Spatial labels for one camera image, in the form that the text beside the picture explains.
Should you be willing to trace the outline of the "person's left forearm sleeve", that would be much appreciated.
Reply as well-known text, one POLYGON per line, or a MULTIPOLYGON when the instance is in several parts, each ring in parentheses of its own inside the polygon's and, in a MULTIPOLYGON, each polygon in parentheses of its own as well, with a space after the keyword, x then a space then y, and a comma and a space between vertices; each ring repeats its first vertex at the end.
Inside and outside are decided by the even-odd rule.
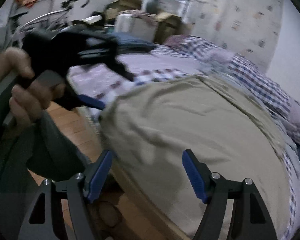
POLYGON ((18 238, 38 188, 30 172, 63 181, 83 172, 88 164, 47 112, 16 137, 0 129, 0 239, 18 238))

